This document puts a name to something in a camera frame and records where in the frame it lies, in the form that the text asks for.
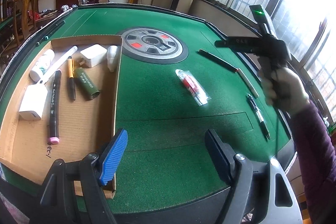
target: purple sleeve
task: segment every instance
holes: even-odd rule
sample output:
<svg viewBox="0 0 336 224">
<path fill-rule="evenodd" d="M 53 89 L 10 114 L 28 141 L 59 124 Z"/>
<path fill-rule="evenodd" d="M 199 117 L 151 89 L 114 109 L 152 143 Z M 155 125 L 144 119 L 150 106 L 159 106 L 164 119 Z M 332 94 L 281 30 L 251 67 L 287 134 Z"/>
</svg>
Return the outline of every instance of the purple sleeve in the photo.
<svg viewBox="0 0 336 224">
<path fill-rule="evenodd" d="M 310 218 L 314 221 L 336 188 L 335 149 L 315 105 L 290 120 Z"/>
</svg>

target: orange and black pen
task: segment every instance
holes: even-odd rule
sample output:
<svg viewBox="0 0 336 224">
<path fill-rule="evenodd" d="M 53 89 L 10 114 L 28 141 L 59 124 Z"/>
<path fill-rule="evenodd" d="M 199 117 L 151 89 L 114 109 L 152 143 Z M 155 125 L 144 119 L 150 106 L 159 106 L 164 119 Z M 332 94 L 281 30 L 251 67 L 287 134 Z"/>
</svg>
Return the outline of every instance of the orange and black pen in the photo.
<svg viewBox="0 0 336 224">
<path fill-rule="evenodd" d="M 68 57 L 68 70 L 69 70 L 69 79 L 68 79 L 68 94 L 69 98 L 72 101 L 76 100 L 76 89 L 75 89 L 75 80 L 74 80 L 74 61 L 72 57 Z"/>
</svg>

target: green cylinder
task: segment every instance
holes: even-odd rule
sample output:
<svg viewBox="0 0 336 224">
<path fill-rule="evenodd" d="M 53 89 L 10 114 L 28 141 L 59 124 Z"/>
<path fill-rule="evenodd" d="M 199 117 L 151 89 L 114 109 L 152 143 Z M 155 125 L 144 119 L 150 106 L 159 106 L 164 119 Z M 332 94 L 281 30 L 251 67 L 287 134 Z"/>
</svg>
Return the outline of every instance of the green cylinder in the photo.
<svg viewBox="0 0 336 224">
<path fill-rule="evenodd" d="M 83 90 L 87 94 L 89 100 L 92 100 L 99 95 L 100 93 L 99 89 L 90 80 L 90 78 L 87 76 L 83 68 L 75 69 L 74 75 L 79 85 L 83 88 Z"/>
</svg>

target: white power adapter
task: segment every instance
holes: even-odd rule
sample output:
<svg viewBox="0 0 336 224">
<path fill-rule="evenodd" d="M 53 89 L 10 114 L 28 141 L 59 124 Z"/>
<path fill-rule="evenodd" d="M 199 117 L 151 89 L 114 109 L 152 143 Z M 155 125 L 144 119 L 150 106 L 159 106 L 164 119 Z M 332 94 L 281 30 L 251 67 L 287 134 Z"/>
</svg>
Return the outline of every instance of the white power adapter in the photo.
<svg viewBox="0 0 336 224">
<path fill-rule="evenodd" d="M 25 120 L 41 120 L 47 95 L 44 84 L 29 85 L 20 105 L 20 116 Z"/>
<path fill-rule="evenodd" d="M 107 49 L 99 44 L 95 44 L 81 51 L 85 64 L 92 68 L 101 63 L 106 58 Z"/>
</svg>

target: white plastic bottle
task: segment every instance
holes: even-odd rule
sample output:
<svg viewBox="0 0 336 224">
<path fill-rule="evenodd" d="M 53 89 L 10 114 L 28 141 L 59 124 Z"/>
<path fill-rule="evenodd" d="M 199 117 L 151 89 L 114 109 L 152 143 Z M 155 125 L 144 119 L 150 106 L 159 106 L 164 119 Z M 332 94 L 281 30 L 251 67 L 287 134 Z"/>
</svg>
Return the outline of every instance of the white plastic bottle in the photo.
<svg viewBox="0 0 336 224">
<path fill-rule="evenodd" d="M 109 68 L 110 72 L 114 72 L 117 66 L 118 60 L 118 47 L 113 45 L 109 46 L 107 49 L 107 67 Z"/>
<path fill-rule="evenodd" d="M 37 82 L 41 79 L 43 74 L 47 71 L 50 66 L 51 61 L 54 59 L 55 53 L 52 49 L 46 50 L 46 52 L 37 60 L 35 65 L 32 67 L 29 75 L 30 78 Z"/>
</svg>

